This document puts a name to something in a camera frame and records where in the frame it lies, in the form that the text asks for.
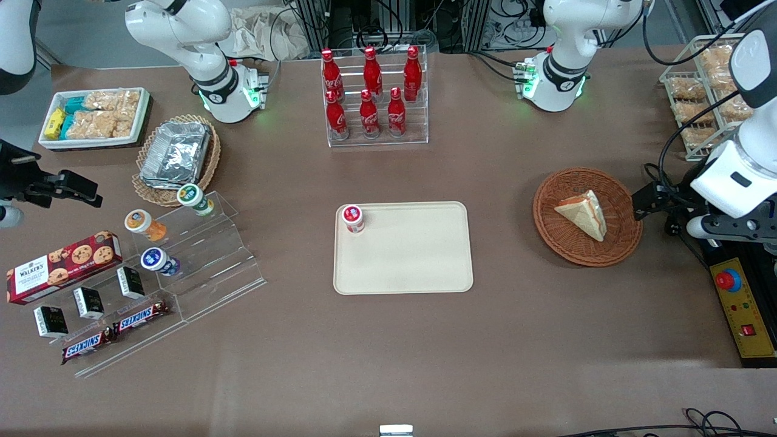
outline yellow control panel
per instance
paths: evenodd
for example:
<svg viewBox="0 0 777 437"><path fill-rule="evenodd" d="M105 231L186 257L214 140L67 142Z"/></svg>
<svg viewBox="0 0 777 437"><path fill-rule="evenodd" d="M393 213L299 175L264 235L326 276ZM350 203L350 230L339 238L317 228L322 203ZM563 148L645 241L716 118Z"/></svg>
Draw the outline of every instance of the yellow control panel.
<svg viewBox="0 0 777 437"><path fill-rule="evenodd" d="M739 258L709 268L715 288L742 358L777 356Z"/></svg>

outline beige tray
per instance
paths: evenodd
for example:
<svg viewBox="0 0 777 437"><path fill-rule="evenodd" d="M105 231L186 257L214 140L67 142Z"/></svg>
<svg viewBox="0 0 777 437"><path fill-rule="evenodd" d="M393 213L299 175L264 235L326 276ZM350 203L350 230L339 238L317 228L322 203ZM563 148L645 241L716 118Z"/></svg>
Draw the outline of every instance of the beige tray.
<svg viewBox="0 0 777 437"><path fill-rule="evenodd" d="M465 292L472 287L467 208L457 201L359 204L364 230L335 214L333 284L341 295Z"/></svg>

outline foil container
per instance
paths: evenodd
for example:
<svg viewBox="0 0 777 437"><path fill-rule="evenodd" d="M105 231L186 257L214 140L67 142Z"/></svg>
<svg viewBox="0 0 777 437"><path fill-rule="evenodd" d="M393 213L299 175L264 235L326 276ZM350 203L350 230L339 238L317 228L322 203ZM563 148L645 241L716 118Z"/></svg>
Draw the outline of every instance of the foil container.
<svg viewBox="0 0 777 437"><path fill-rule="evenodd" d="M156 131L140 178L151 188L178 190L200 179L211 129L202 123L167 121Z"/></svg>

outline coca-cola bottle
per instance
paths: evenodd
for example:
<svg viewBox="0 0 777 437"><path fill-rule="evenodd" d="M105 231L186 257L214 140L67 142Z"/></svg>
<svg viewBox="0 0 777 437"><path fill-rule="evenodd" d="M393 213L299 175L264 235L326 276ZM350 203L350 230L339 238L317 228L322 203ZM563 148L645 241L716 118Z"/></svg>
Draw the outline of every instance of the coca-cola bottle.
<svg viewBox="0 0 777 437"><path fill-rule="evenodd" d="M332 130L332 138L342 141L348 138L350 131L345 122L345 111L337 103L337 94L334 91L326 92L326 119L329 122L329 128Z"/></svg>
<svg viewBox="0 0 777 437"><path fill-rule="evenodd" d="M383 100L383 74L381 66L375 60L375 47L364 49L364 87L372 94L376 102Z"/></svg>
<svg viewBox="0 0 777 437"><path fill-rule="evenodd" d="M392 137L405 134L405 103L402 90L398 86L391 88L391 102L388 103L388 132Z"/></svg>
<svg viewBox="0 0 777 437"><path fill-rule="evenodd" d="M405 100L415 102L421 91L421 64L418 62L418 46L407 49L405 63Z"/></svg>
<svg viewBox="0 0 777 437"><path fill-rule="evenodd" d="M369 89L361 91L361 127L364 129L364 136L367 138L377 138L381 134L381 127L378 125L378 108L372 101L372 93Z"/></svg>
<svg viewBox="0 0 777 437"><path fill-rule="evenodd" d="M343 88L343 76L340 75L340 67L334 61L332 51L325 48L321 51L321 59L324 60L324 86L327 91L334 91L337 101L342 103L345 100L345 89Z"/></svg>

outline bottle cap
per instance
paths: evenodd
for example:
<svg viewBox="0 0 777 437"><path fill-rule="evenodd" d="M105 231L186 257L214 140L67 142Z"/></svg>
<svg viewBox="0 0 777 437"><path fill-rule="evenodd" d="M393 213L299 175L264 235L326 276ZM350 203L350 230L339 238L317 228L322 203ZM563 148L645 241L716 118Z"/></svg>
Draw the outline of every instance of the bottle cap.
<svg viewBox="0 0 777 437"><path fill-rule="evenodd" d="M167 262L167 253L158 247L149 247L141 256L141 265L150 271L157 271Z"/></svg>
<svg viewBox="0 0 777 437"><path fill-rule="evenodd" d="M356 205L348 205L343 210L343 220L349 225L361 222L361 208Z"/></svg>
<svg viewBox="0 0 777 437"><path fill-rule="evenodd" d="M151 226L151 214L142 209L130 211L124 218L124 227L134 233L143 233Z"/></svg>
<svg viewBox="0 0 777 437"><path fill-rule="evenodd" d="M178 202L183 206L195 206L202 202L205 194L195 184L186 184L178 189Z"/></svg>

